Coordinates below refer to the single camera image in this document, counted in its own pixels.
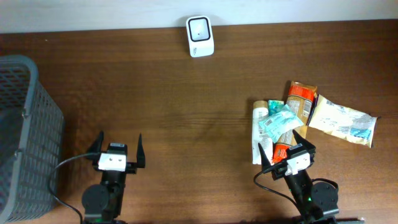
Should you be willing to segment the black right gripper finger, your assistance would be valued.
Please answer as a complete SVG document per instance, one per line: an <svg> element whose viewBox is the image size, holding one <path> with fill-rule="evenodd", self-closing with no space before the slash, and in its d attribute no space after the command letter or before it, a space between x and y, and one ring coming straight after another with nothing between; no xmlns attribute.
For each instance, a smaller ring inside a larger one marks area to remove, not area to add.
<svg viewBox="0 0 398 224"><path fill-rule="evenodd" d="M259 148L259 152L260 152L260 157L261 157L261 166L262 166L262 170L267 170L268 168L270 168L272 165L269 162L265 150L263 149L261 143L258 143L258 148Z"/></svg>
<svg viewBox="0 0 398 224"><path fill-rule="evenodd" d="M306 147L308 150L316 149L316 147L312 143L310 143L301 135L299 135L299 133L295 129L292 130L292 133L294 135L297 144L301 144L303 147Z"/></svg>

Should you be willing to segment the mint green pack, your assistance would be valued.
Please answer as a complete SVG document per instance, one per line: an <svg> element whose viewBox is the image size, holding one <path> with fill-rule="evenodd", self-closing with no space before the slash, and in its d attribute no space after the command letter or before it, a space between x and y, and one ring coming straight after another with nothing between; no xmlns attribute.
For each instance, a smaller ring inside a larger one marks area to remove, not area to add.
<svg viewBox="0 0 398 224"><path fill-rule="evenodd" d="M259 121L258 124L273 143L276 143L284 133L304 125L289 105L284 105L279 112Z"/></svg>

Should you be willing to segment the yellow snack bag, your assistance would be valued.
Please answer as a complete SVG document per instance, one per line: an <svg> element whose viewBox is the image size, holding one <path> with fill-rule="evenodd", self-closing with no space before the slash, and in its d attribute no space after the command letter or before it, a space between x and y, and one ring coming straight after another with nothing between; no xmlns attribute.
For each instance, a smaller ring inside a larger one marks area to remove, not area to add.
<svg viewBox="0 0 398 224"><path fill-rule="evenodd" d="M333 103L318 95L308 126L348 142L373 146L377 117Z"/></svg>

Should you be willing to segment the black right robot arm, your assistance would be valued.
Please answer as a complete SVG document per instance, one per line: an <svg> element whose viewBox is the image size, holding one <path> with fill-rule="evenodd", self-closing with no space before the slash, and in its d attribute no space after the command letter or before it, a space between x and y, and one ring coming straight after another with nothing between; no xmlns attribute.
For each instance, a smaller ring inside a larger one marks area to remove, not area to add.
<svg viewBox="0 0 398 224"><path fill-rule="evenodd" d="M300 213L294 217L294 223L364 223L360 219L337 219L339 186L336 182L316 178L312 179L307 168L313 165L316 147L293 130L296 145L288 148L287 157L280 162L271 164L262 146L259 144L262 169L254 176L254 183L273 194L288 199ZM274 180L283 178L289 188L291 197L258 183L257 178L271 173Z"/></svg>

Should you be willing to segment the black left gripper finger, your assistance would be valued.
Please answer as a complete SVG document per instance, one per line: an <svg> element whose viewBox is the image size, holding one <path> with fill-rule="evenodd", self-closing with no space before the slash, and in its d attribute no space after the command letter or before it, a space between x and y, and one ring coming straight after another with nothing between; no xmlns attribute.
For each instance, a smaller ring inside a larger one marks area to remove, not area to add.
<svg viewBox="0 0 398 224"><path fill-rule="evenodd" d="M104 132L100 131L97 138L94 140L94 142L88 148L87 153L91 153L94 155L101 154L103 140L104 140Z"/></svg>
<svg viewBox="0 0 398 224"><path fill-rule="evenodd" d="M142 134L139 135L137 143L136 167L141 169L146 167L146 156L142 145Z"/></svg>

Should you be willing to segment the white tube with tan cap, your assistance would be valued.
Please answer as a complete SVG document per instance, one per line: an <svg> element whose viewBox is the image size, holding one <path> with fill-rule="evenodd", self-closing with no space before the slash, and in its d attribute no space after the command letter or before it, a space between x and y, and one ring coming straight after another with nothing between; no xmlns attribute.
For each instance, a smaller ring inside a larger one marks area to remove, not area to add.
<svg viewBox="0 0 398 224"><path fill-rule="evenodd" d="M269 116L268 104L266 101L255 101L252 111L252 163L261 165L261 154L266 155L269 164L272 165L273 142L267 133L260 127L259 122Z"/></svg>

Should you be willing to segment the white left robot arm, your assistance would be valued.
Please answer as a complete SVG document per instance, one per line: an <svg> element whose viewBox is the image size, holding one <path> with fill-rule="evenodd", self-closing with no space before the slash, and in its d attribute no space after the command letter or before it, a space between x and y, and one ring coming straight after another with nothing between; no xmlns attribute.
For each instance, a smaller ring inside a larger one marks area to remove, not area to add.
<svg viewBox="0 0 398 224"><path fill-rule="evenodd" d="M138 138L135 162L127 160L128 146L125 144L111 142L102 151L103 140L104 132L100 131L87 150L86 158L92 162L94 170L101 172L101 180L83 192L83 223L123 223L117 217L121 214L126 176L146 166L142 136Z"/></svg>

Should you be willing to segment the green tissue pack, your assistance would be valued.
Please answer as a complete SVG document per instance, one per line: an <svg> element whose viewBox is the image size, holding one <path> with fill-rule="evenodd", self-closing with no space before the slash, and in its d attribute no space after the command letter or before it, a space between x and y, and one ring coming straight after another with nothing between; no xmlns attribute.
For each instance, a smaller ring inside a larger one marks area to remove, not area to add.
<svg viewBox="0 0 398 224"><path fill-rule="evenodd" d="M284 101L268 100L269 116L278 113L284 107Z"/></svg>

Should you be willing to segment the orange biscuit pack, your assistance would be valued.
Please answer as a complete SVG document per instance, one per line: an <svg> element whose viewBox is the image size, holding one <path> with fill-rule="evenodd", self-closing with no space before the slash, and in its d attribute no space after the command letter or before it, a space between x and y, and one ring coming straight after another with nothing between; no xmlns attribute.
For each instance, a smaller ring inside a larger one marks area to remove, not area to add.
<svg viewBox="0 0 398 224"><path fill-rule="evenodd" d="M306 138L308 128L307 123L316 93L316 86L291 81L286 103L303 123L303 126L295 128L296 132L298 132L303 138ZM288 131L281 135L275 144L272 158L273 163L276 164L282 159L285 159L287 157L288 148L296 144L292 131Z"/></svg>

